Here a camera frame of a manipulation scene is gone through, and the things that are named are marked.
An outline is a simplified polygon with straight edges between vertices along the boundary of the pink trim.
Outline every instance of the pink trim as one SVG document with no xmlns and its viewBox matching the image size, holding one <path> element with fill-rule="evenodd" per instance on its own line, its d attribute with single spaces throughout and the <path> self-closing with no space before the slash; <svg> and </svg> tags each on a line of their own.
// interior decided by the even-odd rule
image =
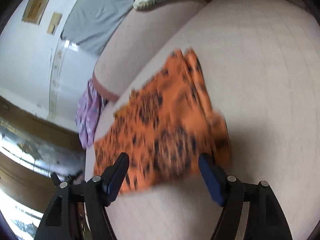
<svg viewBox="0 0 320 240">
<path fill-rule="evenodd" d="M 111 102 L 116 102 L 118 101 L 119 97 L 118 95 L 108 91 L 107 89 L 104 88 L 103 85 L 101 85 L 99 83 L 99 81 L 97 80 L 96 76 L 94 75 L 94 72 L 92 74 L 92 80 L 93 80 L 93 84 L 94 84 L 94 88 L 96 89 L 96 91 L 106 100 L 111 101 Z"/>
</svg>

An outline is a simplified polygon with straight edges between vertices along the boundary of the beige bed surface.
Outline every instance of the beige bed surface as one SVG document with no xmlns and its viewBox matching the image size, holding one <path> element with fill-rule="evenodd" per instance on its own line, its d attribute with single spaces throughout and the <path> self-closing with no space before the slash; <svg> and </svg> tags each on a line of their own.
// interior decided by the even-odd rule
<svg viewBox="0 0 320 240">
<path fill-rule="evenodd" d="M 227 121 L 233 151 L 227 173 L 243 182 L 267 180 L 293 239 L 307 239 L 320 219 L 316 20 L 283 0 L 214 0 L 166 43 L 113 109 L 159 70 L 174 48 L 187 47 L 196 51 L 212 104 Z M 113 109 L 105 111 L 97 137 L 108 130 Z M 93 164 L 88 149 L 87 179 Z M 119 240 L 210 239 L 220 210 L 201 178 L 120 196 L 107 209 Z"/>
</svg>

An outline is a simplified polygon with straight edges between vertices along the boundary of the black device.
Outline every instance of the black device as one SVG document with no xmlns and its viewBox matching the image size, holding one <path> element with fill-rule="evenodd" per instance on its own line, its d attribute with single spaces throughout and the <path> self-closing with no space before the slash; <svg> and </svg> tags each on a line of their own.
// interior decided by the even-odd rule
<svg viewBox="0 0 320 240">
<path fill-rule="evenodd" d="M 53 173 L 57 190 L 35 240 L 83 240 L 77 202 L 85 202 L 93 240 L 116 240 L 105 207 L 116 200 L 128 168 L 129 157 L 121 153 L 113 166 L 87 183 L 70 185 L 60 182 Z M 235 239 L 243 202 L 250 202 L 244 240 L 292 240 L 281 206 L 266 181 L 258 185 L 242 183 L 234 176 L 227 176 L 207 154 L 199 156 L 199 169 L 212 199 L 223 207 L 212 240 Z"/>
</svg>

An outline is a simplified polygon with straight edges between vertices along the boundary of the blue gripper pad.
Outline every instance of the blue gripper pad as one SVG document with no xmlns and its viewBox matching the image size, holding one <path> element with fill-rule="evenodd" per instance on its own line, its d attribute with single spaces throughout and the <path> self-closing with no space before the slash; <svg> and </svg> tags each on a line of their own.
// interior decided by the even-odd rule
<svg viewBox="0 0 320 240">
<path fill-rule="evenodd" d="M 212 158 L 205 153 L 199 156 L 198 165 L 212 200 L 222 207 L 226 200 L 227 176 L 224 170 L 215 166 Z"/>
</svg>

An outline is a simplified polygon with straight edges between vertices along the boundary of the white wall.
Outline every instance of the white wall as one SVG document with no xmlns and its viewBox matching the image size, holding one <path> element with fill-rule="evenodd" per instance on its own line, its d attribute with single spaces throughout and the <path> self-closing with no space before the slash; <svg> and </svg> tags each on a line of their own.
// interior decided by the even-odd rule
<svg viewBox="0 0 320 240">
<path fill-rule="evenodd" d="M 63 26 L 75 2 L 50 0 L 40 25 L 35 25 L 21 21 L 28 3 L 28 0 L 23 0 L 0 35 L 0 95 L 40 118 L 48 119 L 52 61 Z M 50 35 L 47 29 L 55 11 L 63 16 L 55 35 Z M 63 125 L 63 120 L 53 122 L 76 130 L 71 122 L 66 125 Z"/>
</svg>

